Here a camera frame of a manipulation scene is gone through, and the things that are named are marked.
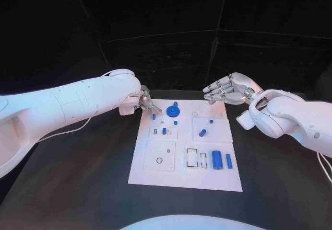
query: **large blue cylinder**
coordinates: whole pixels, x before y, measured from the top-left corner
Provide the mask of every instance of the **large blue cylinder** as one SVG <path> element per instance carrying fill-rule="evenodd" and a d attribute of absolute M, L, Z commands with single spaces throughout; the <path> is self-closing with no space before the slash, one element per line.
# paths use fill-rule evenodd
<path fill-rule="evenodd" d="M 223 169 L 221 152 L 218 150 L 213 151 L 213 164 L 214 169 Z"/>

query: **blue object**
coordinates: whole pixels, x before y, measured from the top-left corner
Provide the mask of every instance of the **blue object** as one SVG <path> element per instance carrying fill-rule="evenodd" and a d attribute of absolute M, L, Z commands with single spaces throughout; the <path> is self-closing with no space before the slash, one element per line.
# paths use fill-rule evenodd
<path fill-rule="evenodd" d="M 205 135 L 205 133 L 207 133 L 207 130 L 203 129 L 203 131 L 200 132 L 200 136 L 203 137 Z"/>
<path fill-rule="evenodd" d="M 213 164 L 214 164 L 214 169 L 223 169 L 223 160 L 221 160 L 221 152 L 213 151 Z"/>
<path fill-rule="evenodd" d="M 227 154 L 227 166 L 229 166 L 229 169 L 233 169 L 233 160 L 231 160 L 230 154 Z"/>
<path fill-rule="evenodd" d="M 178 117 L 181 114 L 181 109 L 178 108 L 178 102 L 166 109 L 168 116 Z"/>

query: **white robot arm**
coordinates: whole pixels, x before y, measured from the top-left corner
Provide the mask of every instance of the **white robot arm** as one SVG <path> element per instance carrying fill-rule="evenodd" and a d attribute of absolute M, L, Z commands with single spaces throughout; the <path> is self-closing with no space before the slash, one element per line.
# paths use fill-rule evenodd
<path fill-rule="evenodd" d="M 162 112 L 127 69 L 52 89 L 0 96 L 0 178 L 50 132 L 117 107 L 122 115 L 139 107 Z"/>
<path fill-rule="evenodd" d="M 254 126 L 272 138 L 289 134 L 314 151 L 332 157 L 332 104 L 306 102 L 295 94 L 266 90 L 246 75 L 233 73 L 204 88 L 205 99 L 250 105 L 237 117 L 244 129 Z"/>

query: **robotic hand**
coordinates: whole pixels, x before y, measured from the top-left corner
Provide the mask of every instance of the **robotic hand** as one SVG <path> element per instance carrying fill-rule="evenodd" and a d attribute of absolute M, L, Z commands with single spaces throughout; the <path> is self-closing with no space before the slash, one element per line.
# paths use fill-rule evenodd
<path fill-rule="evenodd" d="M 11 172 L 41 138 L 57 129 L 119 107 L 162 110 L 149 89 L 127 69 L 107 72 L 52 89 L 0 96 L 0 178 Z"/>
<path fill-rule="evenodd" d="M 237 117 L 244 129 L 254 126 L 279 138 L 289 134 L 314 151 L 332 157 L 332 104 L 306 102 L 283 90 L 263 90 L 250 77 L 233 73 L 203 90 L 210 104 L 249 104 L 249 110 Z"/>

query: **black table surface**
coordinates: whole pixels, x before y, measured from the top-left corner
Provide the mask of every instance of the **black table surface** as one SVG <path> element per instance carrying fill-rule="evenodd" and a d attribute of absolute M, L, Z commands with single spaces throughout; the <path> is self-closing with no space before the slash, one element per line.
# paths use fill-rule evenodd
<path fill-rule="evenodd" d="M 203 100 L 203 92 L 151 94 Z M 247 107 L 227 105 L 243 192 L 129 184 L 142 111 L 120 116 L 116 109 L 39 143 L 0 206 L 0 228 L 113 230 L 192 214 L 267 230 L 332 229 L 332 186 L 317 153 L 288 135 L 273 139 L 257 128 L 244 130 L 236 117 Z"/>

